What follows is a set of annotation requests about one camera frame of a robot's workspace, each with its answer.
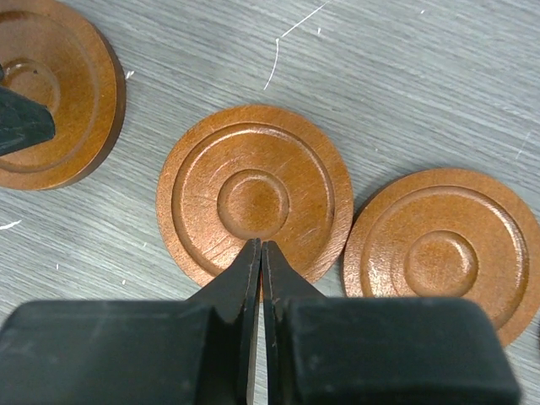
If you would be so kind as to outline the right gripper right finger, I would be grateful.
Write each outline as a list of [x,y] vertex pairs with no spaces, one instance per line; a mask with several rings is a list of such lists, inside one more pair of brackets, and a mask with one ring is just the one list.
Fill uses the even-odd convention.
[[262,246],[271,404],[517,404],[484,311],[460,298],[328,298]]

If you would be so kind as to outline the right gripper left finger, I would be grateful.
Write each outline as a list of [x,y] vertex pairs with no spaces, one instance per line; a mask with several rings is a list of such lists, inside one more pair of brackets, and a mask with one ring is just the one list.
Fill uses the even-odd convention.
[[35,300],[1,328],[4,404],[250,404],[262,244],[187,300]]

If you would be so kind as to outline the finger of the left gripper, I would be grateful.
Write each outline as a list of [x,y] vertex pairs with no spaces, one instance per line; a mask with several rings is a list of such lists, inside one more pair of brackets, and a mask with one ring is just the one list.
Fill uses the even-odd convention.
[[45,105],[1,87],[1,156],[50,141],[55,134],[53,117]]

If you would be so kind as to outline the dark wooden coaster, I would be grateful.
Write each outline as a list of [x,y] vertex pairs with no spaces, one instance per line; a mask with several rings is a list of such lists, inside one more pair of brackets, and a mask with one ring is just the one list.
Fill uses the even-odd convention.
[[47,107],[55,136],[5,154],[1,185],[46,190],[71,185],[106,159],[122,130],[126,83],[102,33],[59,1],[1,3],[2,87]]
[[349,297],[471,300],[510,344],[539,309],[539,223],[489,175],[422,170],[389,183],[363,207],[342,279]]
[[282,108],[242,105],[204,118],[175,144],[159,175],[156,214],[170,255],[199,285],[250,239],[275,241],[313,283],[344,248],[354,195],[319,127]]

